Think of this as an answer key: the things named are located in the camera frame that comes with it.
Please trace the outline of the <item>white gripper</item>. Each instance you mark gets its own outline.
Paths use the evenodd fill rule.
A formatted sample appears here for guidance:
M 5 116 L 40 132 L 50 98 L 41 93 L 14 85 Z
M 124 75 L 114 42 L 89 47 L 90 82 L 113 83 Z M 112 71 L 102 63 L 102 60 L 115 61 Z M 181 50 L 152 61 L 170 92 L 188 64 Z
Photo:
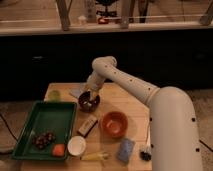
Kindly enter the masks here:
M 93 72 L 87 79 L 84 90 L 85 91 L 92 91 L 95 93 L 99 93 L 99 90 L 103 87 L 105 82 L 105 78 L 102 77 L 100 74 Z

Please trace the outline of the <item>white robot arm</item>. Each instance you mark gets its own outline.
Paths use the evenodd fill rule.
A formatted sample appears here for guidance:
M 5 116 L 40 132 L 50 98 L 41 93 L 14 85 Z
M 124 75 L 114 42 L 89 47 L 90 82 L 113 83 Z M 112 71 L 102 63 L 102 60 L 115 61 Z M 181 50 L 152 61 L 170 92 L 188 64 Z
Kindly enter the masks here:
M 92 68 L 86 90 L 98 93 L 109 79 L 149 108 L 152 171 L 203 171 L 195 109 L 185 91 L 127 74 L 113 56 L 95 58 Z

